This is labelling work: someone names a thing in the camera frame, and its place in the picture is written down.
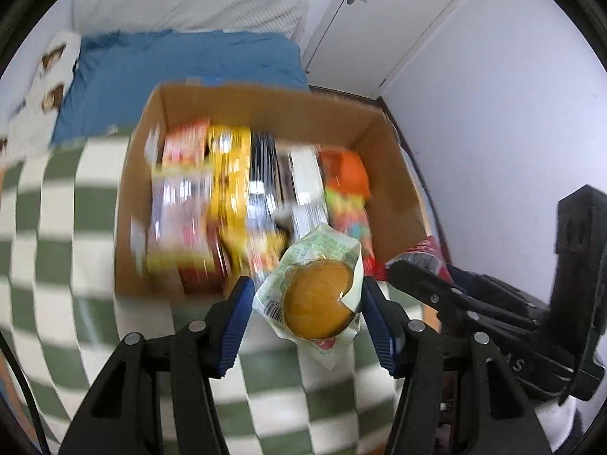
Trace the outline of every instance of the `snack package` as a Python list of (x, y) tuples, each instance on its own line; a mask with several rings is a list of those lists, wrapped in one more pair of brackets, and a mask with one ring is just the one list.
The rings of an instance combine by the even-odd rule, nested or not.
[(375, 254), (365, 199), (360, 195), (343, 195), (331, 188), (325, 190), (325, 198), (331, 227), (360, 241), (365, 275), (374, 275)]
[(280, 198), (282, 203), (289, 206), (297, 204), (295, 186), (293, 186), (291, 156), (288, 153), (278, 155), (278, 179), (280, 180)]
[[(308, 267), (308, 265), (322, 262), (322, 260), (331, 261), (332, 266), (335, 266), (334, 262), (337, 262), (347, 267), (348, 275), (351, 275), (350, 288), (335, 296), (334, 302), (327, 309), (316, 309), (313, 306), (310, 309), (310, 304), (323, 302), (325, 297), (322, 293), (317, 293), (313, 300), (307, 300), (300, 296), (299, 299), (293, 300), (294, 308), (286, 310), (286, 314), (292, 320), (293, 316), (298, 316), (297, 306), (301, 305), (308, 307), (308, 312), (312, 313), (311, 319), (315, 319), (315, 315), (322, 317), (330, 312), (332, 314), (326, 316), (326, 321), (331, 320), (339, 323), (344, 318), (345, 311), (346, 316), (350, 317), (351, 320), (335, 336), (306, 340), (298, 337), (285, 322), (284, 305), (285, 302), (287, 304), (291, 302), (290, 298), (285, 301), (285, 296), (288, 293), (295, 292), (295, 287), (292, 286), (306, 290), (316, 285), (316, 283), (318, 283), (320, 291), (332, 286), (335, 290), (335, 286), (339, 285), (340, 282), (332, 281), (331, 276), (335, 274), (333, 270), (338, 272), (336, 279), (342, 279), (339, 274), (343, 272), (337, 268), (331, 270), (330, 268)], [(321, 274), (312, 275), (309, 273), (311, 270), (321, 272)], [(362, 277), (360, 242), (331, 229), (326, 224), (321, 224), (287, 249), (280, 259), (277, 269), (270, 274), (255, 294), (253, 309), (266, 318), (279, 337), (289, 339), (307, 349), (327, 369), (332, 369), (350, 347), (359, 331), (359, 315), (356, 313), (360, 304)], [(340, 311), (333, 313), (332, 310), (335, 307)], [(307, 318), (306, 316), (299, 317), (303, 321)]]
[(251, 132), (251, 167), (249, 173), (249, 201), (247, 226), (257, 229), (272, 228), (272, 214), (277, 207), (277, 156), (274, 135)]
[(351, 150), (322, 149), (321, 159), (325, 188), (343, 195), (359, 195), (365, 199), (371, 196), (369, 178), (362, 159)]
[(209, 218), (222, 226), (244, 226), (247, 220), (251, 130), (211, 126), (207, 134), (213, 186)]
[(291, 147), (291, 175), (298, 205), (321, 200), (324, 195), (321, 170), (316, 159), (316, 147)]
[(234, 273), (249, 275), (258, 289), (278, 266), (286, 247), (286, 233), (277, 229), (247, 231), (224, 227), (222, 240), (230, 252)]
[(208, 127), (209, 119), (204, 118), (167, 133), (162, 167), (190, 167), (202, 164)]
[(327, 205), (324, 200), (293, 207), (291, 225), (293, 241), (298, 241), (321, 224), (328, 224)]
[[(445, 257), (442, 256), (440, 246), (436, 242), (434, 236), (426, 237), (426, 239), (420, 241), (404, 253), (388, 260), (385, 264), (385, 268), (390, 268), (393, 263), (403, 260), (411, 262), (424, 270), (428, 270), (437, 277), (453, 284), (453, 279), (451, 278), (447, 269), (447, 264), (445, 263)], [(385, 276), (383, 275), (378, 274), (376, 276), (376, 278), (380, 277), (385, 280)]]
[(217, 228), (207, 225), (212, 171), (154, 171), (146, 264), (149, 272), (178, 269), (186, 293), (221, 291), (228, 274)]

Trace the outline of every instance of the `blue blanket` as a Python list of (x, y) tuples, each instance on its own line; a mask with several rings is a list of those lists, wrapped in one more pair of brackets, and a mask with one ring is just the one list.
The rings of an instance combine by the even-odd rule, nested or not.
[(277, 34), (113, 33), (83, 38), (53, 144), (135, 124), (160, 82), (256, 82), (308, 89), (299, 47)]

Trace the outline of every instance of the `cardboard box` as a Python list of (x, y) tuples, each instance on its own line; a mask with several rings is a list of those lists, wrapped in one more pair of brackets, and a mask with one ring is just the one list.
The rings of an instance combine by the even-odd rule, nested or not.
[(259, 86), (167, 84), (152, 92), (127, 153), (118, 202), (115, 290), (123, 296), (183, 300), (180, 286), (149, 275), (145, 238), (151, 215), (151, 164), (162, 157), (167, 132), (201, 117), (211, 124), (273, 132), (277, 139), (347, 147), (369, 176), (366, 206), (373, 247), (383, 262), (426, 236), (415, 186), (392, 123), (357, 102)]

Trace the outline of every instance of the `white pillow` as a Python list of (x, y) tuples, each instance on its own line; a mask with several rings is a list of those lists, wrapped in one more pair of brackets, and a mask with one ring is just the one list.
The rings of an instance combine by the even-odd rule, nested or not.
[(74, 0), (83, 36), (124, 31), (251, 31), (292, 39), (309, 0)]
[(0, 137), (0, 168), (45, 152), (55, 130), (63, 98), (74, 80), (80, 35), (59, 31), (38, 64), (31, 87)]

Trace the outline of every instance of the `red snack package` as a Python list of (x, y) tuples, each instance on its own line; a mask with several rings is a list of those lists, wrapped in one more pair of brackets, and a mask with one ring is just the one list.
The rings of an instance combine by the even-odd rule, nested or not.
[(365, 166), (356, 152), (323, 149), (318, 155), (322, 162), (325, 188), (332, 188), (344, 195), (360, 195), (365, 199), (371, 196)]
[(204, 160), (206, 130), (209, 119), (204, 118), (186, 123), (166, 134), (162, 167), (170, 165), (195, 166)]
[(206, 240), (212, 255), (208, 265), (179, 266), (179, 276), (186, 294), (221, 294), (230, 274), (230, 262), (219, 239), (219, 230), (213, 223), (206, 226)]
[(445, 257), (442, 256), (441, 249), (434, 236), (426, 237), (425, 240), (420, 241), (404, 253), (388, 260), (384, 268), (376, 269), (375, 278), (377, 280), (385, 280), (385, 269), (389, 268), (393, 263), (403, 260), (411, 262), (424, 270), (428, 270), (439, 278), (453, 284), (453, 279), (447, 270)]

